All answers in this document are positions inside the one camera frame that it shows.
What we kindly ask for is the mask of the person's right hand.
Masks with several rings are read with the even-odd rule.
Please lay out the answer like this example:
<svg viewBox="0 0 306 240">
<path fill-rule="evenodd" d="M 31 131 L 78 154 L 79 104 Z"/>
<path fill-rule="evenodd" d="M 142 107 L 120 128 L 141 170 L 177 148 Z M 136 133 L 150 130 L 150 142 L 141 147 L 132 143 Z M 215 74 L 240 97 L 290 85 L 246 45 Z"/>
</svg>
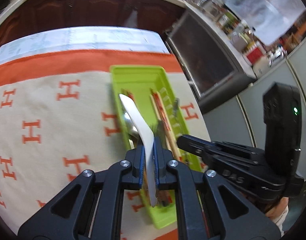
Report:
<svg viewBox="0 0 306 240">
<path fill-rule="evenodd" d="M 284 210 L 288 207 L 289 198 L 283 197 L 280 199 L 278 204 L 271 208 L 265 215 L 271 220 L 276 219 L 282 215 Z"/>
</svg>

